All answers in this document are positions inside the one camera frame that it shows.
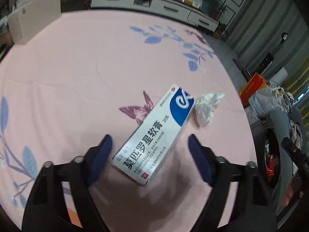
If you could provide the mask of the person's right hand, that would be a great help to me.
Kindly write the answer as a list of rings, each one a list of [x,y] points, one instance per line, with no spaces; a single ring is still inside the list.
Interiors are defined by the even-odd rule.
[[[290,183],[288,184],[288,187],[283,195],[283,198],[281,200],[281,206],[286,207],[290,200],[292,199],[293,195],[299,192],[299,197],[302,198],[303,192],[300,191],[302,187],[302,180],[300,177],[292,177]]]

